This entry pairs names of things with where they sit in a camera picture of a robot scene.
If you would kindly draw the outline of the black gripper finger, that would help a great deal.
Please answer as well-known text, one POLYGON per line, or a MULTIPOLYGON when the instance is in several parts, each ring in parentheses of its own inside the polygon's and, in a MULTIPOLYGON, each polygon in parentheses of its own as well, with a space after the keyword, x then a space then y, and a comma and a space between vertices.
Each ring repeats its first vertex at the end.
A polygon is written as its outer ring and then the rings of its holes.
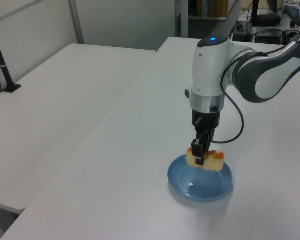
POLYGON ((196 138, 191 143, 192 155, 195 157, 195 163, 203 166, 205 163, 205 155, 207 151, 207 142, 202 133, 197 133, 196 138))
POLYGON ((215 133, 215 130, 214 129, 211 129, 211 130, 208 130, 206 132, 206 135, 205 135, 205 138, 206 138, 206 146, 205 146, 205 155, 207 155, 207 153, 209 152, 209 148, 211 146, 211 143, 213 141, 213 138, 214 138, 214 133, 215 133))

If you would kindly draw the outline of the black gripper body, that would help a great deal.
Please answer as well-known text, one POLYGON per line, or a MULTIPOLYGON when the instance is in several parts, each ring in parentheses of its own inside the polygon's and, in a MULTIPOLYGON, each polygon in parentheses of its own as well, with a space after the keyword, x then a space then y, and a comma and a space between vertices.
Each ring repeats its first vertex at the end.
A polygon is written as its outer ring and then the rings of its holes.
POLYGON ((197 133, 214 131, 220 123, 220 112, 201 113, 192 111, 192 125, 197 133))

